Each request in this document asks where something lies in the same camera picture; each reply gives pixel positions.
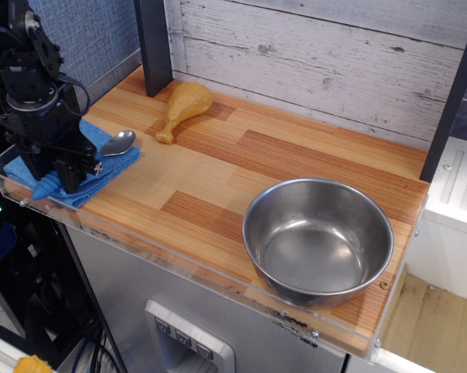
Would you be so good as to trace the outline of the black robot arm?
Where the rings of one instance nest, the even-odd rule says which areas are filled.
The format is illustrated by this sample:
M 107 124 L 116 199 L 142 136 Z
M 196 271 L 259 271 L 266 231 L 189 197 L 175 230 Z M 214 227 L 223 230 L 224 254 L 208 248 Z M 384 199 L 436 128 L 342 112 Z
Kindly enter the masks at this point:
M 35 180 L 56 173 L 66 193 L 97 175 L 96 146 L 81 132 L 78 80 L 27 1 L 0 1 L 0 124 Z

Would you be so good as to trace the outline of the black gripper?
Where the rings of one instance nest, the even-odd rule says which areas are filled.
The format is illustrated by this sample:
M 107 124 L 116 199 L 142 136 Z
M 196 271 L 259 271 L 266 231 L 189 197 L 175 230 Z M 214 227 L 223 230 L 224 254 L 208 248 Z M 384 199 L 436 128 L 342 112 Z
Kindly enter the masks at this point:
M 41 92 L 18 84 L 5 88 L 8 111 L 0 124 L 36 181 L 55 170 L 72 194 L 88 174 L 97 174 L 96 147 L 80 130 L 82 111 L 73 84 L 48 83 Z

